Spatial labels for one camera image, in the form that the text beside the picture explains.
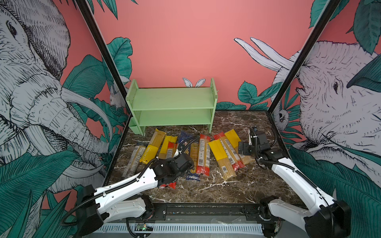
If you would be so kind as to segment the blue-end yellow spaghetti bag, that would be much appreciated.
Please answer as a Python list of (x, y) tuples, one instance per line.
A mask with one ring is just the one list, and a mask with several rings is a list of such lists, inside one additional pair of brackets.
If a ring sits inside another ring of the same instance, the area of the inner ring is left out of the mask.
[(194, 167), (186, 175), (186, 180), (200, 181), (200, 175), (197, 174), (196, 172), (197, 163), (198, 163), (198, 150), (199, 150), (198, 143), (192, 143), (190, 146), (189, 155), (193, 160)]

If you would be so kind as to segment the blue yellow spaghetti bag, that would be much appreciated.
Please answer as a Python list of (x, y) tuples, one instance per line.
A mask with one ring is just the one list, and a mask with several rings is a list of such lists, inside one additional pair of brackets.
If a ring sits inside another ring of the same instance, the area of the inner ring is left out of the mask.
[(185, 131), (181, 131), (178, 138), (178, 147), (177, 150), (180, 154), (187, 153), (191, 148), (191, 144), (196, 142), (199, 139), (198, 135), (191, 135)]

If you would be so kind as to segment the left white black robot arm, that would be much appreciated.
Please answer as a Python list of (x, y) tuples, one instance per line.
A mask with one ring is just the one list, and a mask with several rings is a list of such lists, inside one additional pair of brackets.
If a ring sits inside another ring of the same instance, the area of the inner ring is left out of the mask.
[(140, 173), (118, 183), (99, 188), (88, 185), (60, 225), (76, 226), (75, 235), (83, 237), (114, 220), (149, 220), (155, 214), (155, 207), (149, 196), (141, 192), (173, 183), (193, 168), (194, 162), (188, 154), (176, 153), (173, 158), (151, 160)]

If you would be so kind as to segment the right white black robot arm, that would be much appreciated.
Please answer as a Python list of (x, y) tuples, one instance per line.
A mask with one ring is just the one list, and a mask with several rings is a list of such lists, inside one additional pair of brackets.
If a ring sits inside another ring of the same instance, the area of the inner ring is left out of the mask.
[(239, 142), (238, 153), (253, 156), (263, 169), (280, 176), (299, 196), (306, 209), (269, 196), (260, 201), (259, 215), (264, 221), (280, 218), (299, 227), (310, 238), (347, 238), (351, 234), (351, 208), (337, 201), (304, 175), (286, 156), (274, 148), (267, 135), (257, 128), (248, 131), (248, 142)]

